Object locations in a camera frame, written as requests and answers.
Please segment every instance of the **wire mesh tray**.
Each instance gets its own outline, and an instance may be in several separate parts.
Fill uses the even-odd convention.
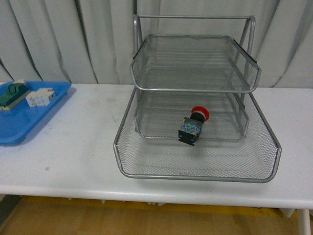
[[[150,35],[131,64],[145,91],[248,93],[261,69],[227,36]]]
[[[245,137],[248,115],[237,94],[141,92],[134,120],[144,138],[176,139],[184,117],[201,105],[209,109],[210,119],[202,127],[201,138],[240,141]]]
[[[134,90],[114,141],[117,164],[125,176],[265,183],[276,174],[281,147],[252,94],[244,100],[249,117],[245,138],[232,142],[200,137],[193,147],[178,139],[144,138],[136,132],[139,92]]]

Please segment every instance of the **curtain fold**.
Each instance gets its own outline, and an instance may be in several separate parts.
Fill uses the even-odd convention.
[[[80,0],[90,61],[98,83],[118,84],[110,0]]]
[[[0,81],[132,84],[133,0],[3,0]],[[260,87],[313,88],[312,0],[138,0],[138,14],[254,15]],[[223,34],[244,21],[142,19],[143,34]]]
[[[0,22],[0,59],[5,69],[14,80],[41,81],[8,0],[1,1]],[[7,76],[1,76],[0,81],[6,80]]]

